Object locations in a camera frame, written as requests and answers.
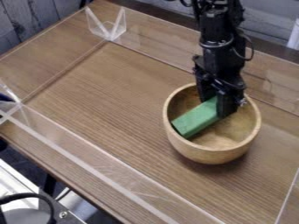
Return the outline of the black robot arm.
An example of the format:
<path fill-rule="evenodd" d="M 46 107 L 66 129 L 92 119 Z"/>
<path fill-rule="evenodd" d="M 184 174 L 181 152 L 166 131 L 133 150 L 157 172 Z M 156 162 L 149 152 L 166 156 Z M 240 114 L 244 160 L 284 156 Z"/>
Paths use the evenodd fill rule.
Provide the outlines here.
<path fill-rule="evenodd" d="M 200 30 L 201 55 L 193 55 L 193 74 L 203 102 L 216 98 L 216 115 L 224 118 L 247 103 L 240 72 L 253 59 L 255 48 L 239 28 L 244 8 L 239 0 L 178 0 L 192 8 Z"/>

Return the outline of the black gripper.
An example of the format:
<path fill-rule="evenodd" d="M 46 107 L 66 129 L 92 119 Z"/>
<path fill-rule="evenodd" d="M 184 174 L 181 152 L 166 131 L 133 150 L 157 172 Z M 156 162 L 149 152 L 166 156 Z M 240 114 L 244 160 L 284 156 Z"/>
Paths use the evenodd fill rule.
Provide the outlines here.
<path fill-rule="evenodd" d="M 245 82 L 240 76 L 247 60 L 245 41 L 201 41 L 200 47 L 201 55 L 192 57 L 200 101 L 217 97 L 217 117 L 223 119 L 248 102 Z"/>

